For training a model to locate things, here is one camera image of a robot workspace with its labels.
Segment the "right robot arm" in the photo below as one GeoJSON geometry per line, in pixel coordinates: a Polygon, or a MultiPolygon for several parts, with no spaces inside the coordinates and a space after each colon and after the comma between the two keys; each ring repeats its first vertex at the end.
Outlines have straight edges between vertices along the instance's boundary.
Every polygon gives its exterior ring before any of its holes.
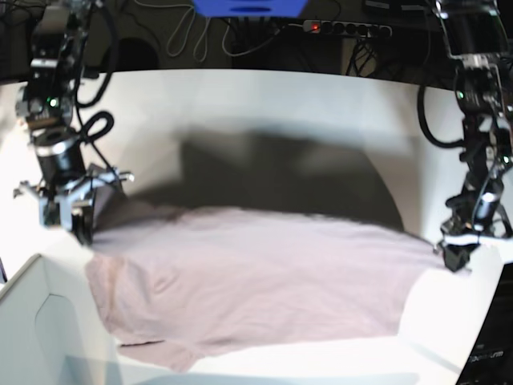
{"type": "Polygon", "coordinates": [[[80,120],[77,128],[72,125],[81,110],[102,99],[111,81],[119,55],[115,22],[103,1],[51,1],[30,44],[30,76],[19,90],[15,112],[28,130],[42,178],[37,184],[20,182],[13,194],[37,201],[42,226],[65,229],[80,244],[90,245],[98,189],[121,189],[125,180],[134,177],[109,162],[99,167],[87,165],[83,159],[82,147],[94,147],[114,127],[110,112],[99,111],[88,121],[80,120]],[[94,12],[107,26],[111,52],[102,84],[91,101],[82,103],[79,89],[87,76],[84,55],[94,12]]]}

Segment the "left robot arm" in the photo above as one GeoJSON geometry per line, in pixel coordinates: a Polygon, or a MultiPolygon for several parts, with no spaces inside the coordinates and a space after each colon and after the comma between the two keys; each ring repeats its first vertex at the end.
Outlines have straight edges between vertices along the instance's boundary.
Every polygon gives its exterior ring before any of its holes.
{"type": "Polygon", "coordinates": [[[453,92],[463,114],[462,138],[438,140],[426,119],[426,85],[419,86],[417,113],[423,135],[437,148],[460,148],[459,159],[468,167],[460,193],[446,200],[450,217],[441,225],[442,240],[436,246],[446,268],[458,272],[485,239],[497,238],[496,224],[504,228],[503,240],[512,236],[501,203],[503,176],[512,168],[512,114],[501,62],[509,45],[495,1],[427,5],[442,28],[448,58],[456,62],[453,92]]]}

